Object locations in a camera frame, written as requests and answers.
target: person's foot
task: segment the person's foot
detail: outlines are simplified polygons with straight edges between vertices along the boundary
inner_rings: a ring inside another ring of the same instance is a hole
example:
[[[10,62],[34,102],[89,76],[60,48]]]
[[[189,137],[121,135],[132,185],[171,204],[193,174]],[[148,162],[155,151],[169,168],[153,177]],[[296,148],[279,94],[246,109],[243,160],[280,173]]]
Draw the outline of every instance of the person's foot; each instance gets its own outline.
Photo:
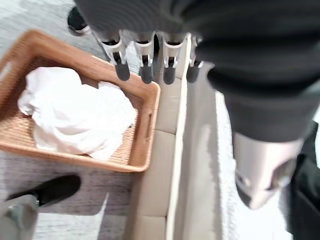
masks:
[[[90,32],[90,27],[75,6],[69,12],[67,23],[69,32],[74,36],[79,37]]]
[[[39,207],[49,206],[71,197],[80,189],[80,186],[79,176],[65,175],[45,181],[32,189],[12,194],[7,200],[33,195],[37,198]]]

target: white towel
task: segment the white towel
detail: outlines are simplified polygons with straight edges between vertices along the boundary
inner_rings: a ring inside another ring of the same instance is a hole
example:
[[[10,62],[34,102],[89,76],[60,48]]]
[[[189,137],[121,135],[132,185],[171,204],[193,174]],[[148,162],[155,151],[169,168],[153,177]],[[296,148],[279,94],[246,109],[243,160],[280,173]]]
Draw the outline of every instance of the white towel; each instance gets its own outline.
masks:
[[[33,138],[42,150],[108,160],[137,115],[118,86],[82,84],[69,68],[39,67],[26,76],[26,83],[18,108],[32,115]]]

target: woven basket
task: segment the woven basket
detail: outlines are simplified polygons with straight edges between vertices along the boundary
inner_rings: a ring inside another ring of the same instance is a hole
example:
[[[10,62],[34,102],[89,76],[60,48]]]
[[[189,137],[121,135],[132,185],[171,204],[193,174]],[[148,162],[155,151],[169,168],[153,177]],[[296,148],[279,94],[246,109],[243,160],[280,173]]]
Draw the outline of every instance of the woven basket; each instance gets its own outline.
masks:
[[[53,66],[74,69],[83,84],[93,87],[98,87],[99,81],[118,85],[137,110],[135,125],[125,132],[122,145],[108,161],[35,147],[32,138],[34,122],[19,112],[17,101],[30,71]],[[3,57],[0,82],[1,150],[117,172],[141,172],[149,166],[160,96],[160,88],[155,82],[144,84],[134,74],[128,81],[122,81],[113,65],[39,30],[24,33]]]

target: gray rug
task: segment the gray rug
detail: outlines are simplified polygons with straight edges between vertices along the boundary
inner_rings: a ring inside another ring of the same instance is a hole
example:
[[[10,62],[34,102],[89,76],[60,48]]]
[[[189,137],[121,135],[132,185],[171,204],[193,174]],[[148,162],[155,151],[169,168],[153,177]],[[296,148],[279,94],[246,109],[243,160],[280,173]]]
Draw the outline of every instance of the gray rug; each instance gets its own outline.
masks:
[[[71,0],[0,1],[0,56],[25,30],[38,28],[104,58],[91,35],[79,38],[67,31],[66,19],[72,6]],[[128,48],[127,56],[130,70],[136,73],[138,60],[133,47]],[[0,201],[8,194],[66,173],[81,175],[81,189],[75,196],[41,210],[34,239],[122,239],[131,193],[130,174],[0,152]]]

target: robotic hand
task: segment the robotic hand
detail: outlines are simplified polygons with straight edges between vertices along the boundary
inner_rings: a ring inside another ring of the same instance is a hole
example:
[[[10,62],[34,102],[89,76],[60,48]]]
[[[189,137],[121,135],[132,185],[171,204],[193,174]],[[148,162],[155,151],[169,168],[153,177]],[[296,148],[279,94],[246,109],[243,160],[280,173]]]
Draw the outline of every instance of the robotic hand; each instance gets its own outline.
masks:
[[[154,32],[163,32],[167,84],[191,33],[187,78],[195,81],[202,61],[215,64],[207,78],[224,94],[240,198],[257,209],[290,182],[320,102],[320,1],[75,2],[122,80],[129,70],[121,30],[135,33],[145,83],[152,80]]]

